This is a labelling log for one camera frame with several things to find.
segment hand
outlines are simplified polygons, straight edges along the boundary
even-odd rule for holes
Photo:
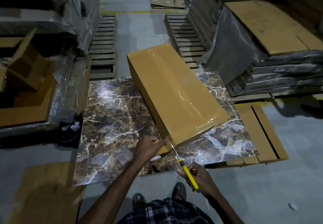
[[[210,173],[206,169],[204,169],[204,167],[200,166],[196,162],[193,162],[190,164],[190,166],[188,166],[188,170],[192,174],[192,177],[196,181],[196,184],[199,186],[199,189],[204,197],[215,198],[220,194],[220,190],[213,182]],[[188,179],[183,169],[177,169],[177,173],[186,180],[187,184],[192,188],[192,191],[195,191],[195,188],[193,187],[191,181]]]
[[[139,162],[143,167],[148,161],[156,156],[158,150],[166,144],[165,139],[158,141],[156,136],[141,137],[137,142],[133,160]]]

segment checkered fabric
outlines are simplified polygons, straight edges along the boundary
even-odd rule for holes
[[[145,207],[127,214],[118,222],[118,224],[125,223],[214,224],[211,218],[195,205],[171,198],[151,201]]]

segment yellow scissors handle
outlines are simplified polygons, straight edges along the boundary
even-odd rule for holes
[[[179,158],[178,161],[180,162],[183,170],[185,171],[186,175],[188,176],[188,179],[191,181],[193,187],[195,188],[195,190],[199,193],[200,189],[199,186],[196,184],[196,181],[194,180],[194,178],[192,177],[192,174],[190,173],[190,171],[188,170],[188,168],[186,167],[184,161]]]

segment concrete floor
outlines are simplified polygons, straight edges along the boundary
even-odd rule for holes
[[[163,13],[150,12],[150,0],[102,0],[103,11],[116,14],[118,77],[130,77],[126,54],[169,41]],[[323,222],[323,120],[304,113],[300,103],[314,104],[310,98],[289,99],[279,107],[263,110],[274,127],[290,159],[269,165],[209,170],[237,214],[245,223]],[[35,145],[0,149],[0,224],[4,223],[26,167],[76,159],[76,149],[55,145]],[[116,221],[131,211],[131,198],[140,192],[147,201],[171,195],[175,171],[137,177],[118,213]],[[82,216],[107,188],[109,182],[88,185],[80,208]],[[187,200],[204,210],[215,223],[219,216],[201,194],[188,191]],[[288,207],[292,203],[297,210]]]

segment marble pattern sheet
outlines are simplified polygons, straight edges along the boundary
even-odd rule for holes
[[[257,155],[250,135],[217,72],[196,74],[230,120],[181,146],[177,152],[189,165],[213,164]],[[84,113],[73,185],[114,180],[132,159],[142,135],[159,133],[132,79],[91,81]],[[171,151],[148,162],[139,175],[179,168]]]

